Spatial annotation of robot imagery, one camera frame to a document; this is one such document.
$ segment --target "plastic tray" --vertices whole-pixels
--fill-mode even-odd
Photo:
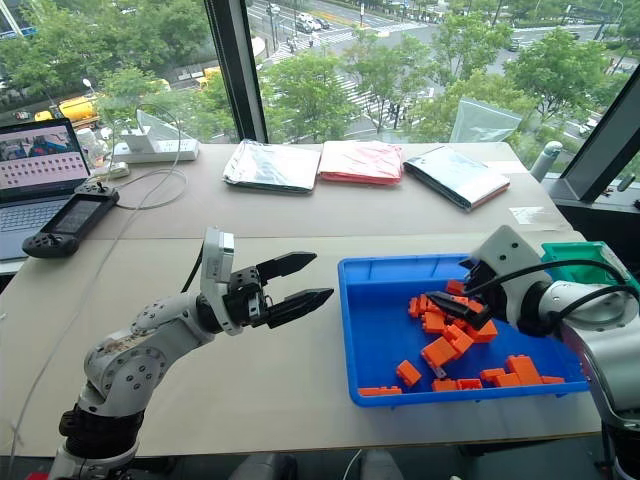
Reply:
[[[409,317],[409,299],[432,290],[443,290],[447,280],[462,280],[467,270],[458,262],[467,255],[346,258],[338,265],[342,322],[349,393],[362,407],[410,403],[485,400],[523,395],[556,394],[587,390],[578,358],[561,342],[521,334],[495,321],[499,335],[488,344],[474,344],[459,359],[444,366],[450,378],[479,378],[480,371],[505,367],[508,355],[529,355],[541,375],[564,377],[566,383],[496,388],[484,384],[479,390],[433,392],[435,378],[420,356],[438,338],[422,330]],[[409,360],[422,379],[407,388],[396,376],[396,366]],[[402,388],[401,395],[361,396],[358,388]]]

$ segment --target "laptop screen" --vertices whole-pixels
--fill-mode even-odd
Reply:
[[[0,201],[68,195],[89,176],[71,122],[0,128]]]

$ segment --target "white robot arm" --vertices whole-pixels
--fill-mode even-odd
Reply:
[[[245,326],[275,328],[320,307],[333,289],[305,290],[269,305],[268,280],[300,270],[315,254],[295,252],[232,273],[233,236],[208,229],[202,249],[201,294],[181,293],[144,307],[128,328],[92,348],[87,383],[63,414],[50,480],[113,479],[126,474],[153,390],[180,357]]]
[[[551,264],[542,264],[516,232],[502,226],[462,263],[470,269],[465,294],[480,297],[494,317],[523,333],[559,336],[578,355],[613,440],[616,467],[624,478],[640,479],[638,292],[625,285],[623,267],[589,260],[555,263],[605,268],[619,285],[552,281],[544,271]]]

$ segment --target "orange plastic piece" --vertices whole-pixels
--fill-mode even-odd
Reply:
[[[471,325],[465,329],[467,335],[469,335],[475,343],[489,343],[491,340],[498,336],[498,329],[493,323],[493,320],[489,320],[484,324],[480,330],[474,330]]]
[[[429,305],[429,301],[430,300],[424,293],[420,295],[420,298],[418,298],[418,311],[420,312],[420,315],[427,311],[427,305]]]
[[[540,385],[542,378],[531,358],[527,355],[509,355],[507,368],[511,373],[517,373],[521,385]]]
[[[451,295],[451,298],[453,300],[455,300],[458,303],[461,303],[463,305],[468,305],[469,304],[469,299],[467,297],[460,297],[460,296],[456,296],[456,295]]]
[[[460,330],[464,330],[465,327],[467,326],[467,321],[462,318],[451,317],[451,319],[452,319],[451,323],[453,323]]]
[[[464,283],[459,280],[449,280],[444,291],[452,295],[460,295],[464,292]]]
[[[469,350],[469,347],[473,345],[473,340],[461,329],[455,325],[449,325],[442,332],[444,338],[446,338],[451,346],[456,350],[456,359],[460,358],[464,352]]]
[[[507,372],[504,371],[504,368],[490,368],[488,370],[481,371],[480,378],[485,382],[495,383],[496,377],[506,374]]]
[[[429,300],[429,298],[427,298],[427,312],[431,312],[431,313],[441,313],[442,315],[444,315],[444,312],[442,310],[440,310],[440,307],[438,307],[435,303],[433,303],[431,300]]]
[[[469,300],[469,303],[467,305],[469,306],[469,308],[471,310],[473,310],[476,313],[480,313],[482,311],[482,309],[484,308],[484,305],[482,305],[481,303],[476,302],[475,300]]]
[[[456,385],[455,380],[451,380],[449,378],[439,379],[436,378],[431,383],[431,388],[434,392],[449,392],[451,390],[457,390],[458,387]]]
[[[422,329],[427,333],[442,333],[444,331],[444,315],[427,312],[422,317]]]
[[[506,375],[498,375],[495,378],[496,387],[519,387],[522,385],[520,383],[520,378],[516,373],[507,373]]]
[[[420,352],[431,368],[438,368],[456,357],[458,352],[444,337],[438,338]]]
[[[413,387],[422,378],[422,374],[414,367],[409,360],[405,360],[396,368],[398,375],[407,387]]]
[[[363,397],[374,397],[376,395],[400,395],[400,387],[368,387],[359,388],[358,393]]]
[[[412,318],[418,318],[420,316],[420,311],[418,310],[418,299],[416,297],[409,300],[409,315]]]
[[[482,388],[482,382],[479,378],[460,378],[456,380],[458,390],[476,390]]]
[[[564,378],[562,377],[548,377],[546,375],[542,375],[542,383],[564,383]]]

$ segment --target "metal frame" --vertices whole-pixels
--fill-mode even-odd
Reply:
[[[636,69],[573,161],[551,186],[552,197],[594,202],[640,148],[640,69]]]
[[[245,0],[204,0],[204,5],[238,136],[266,143]]]

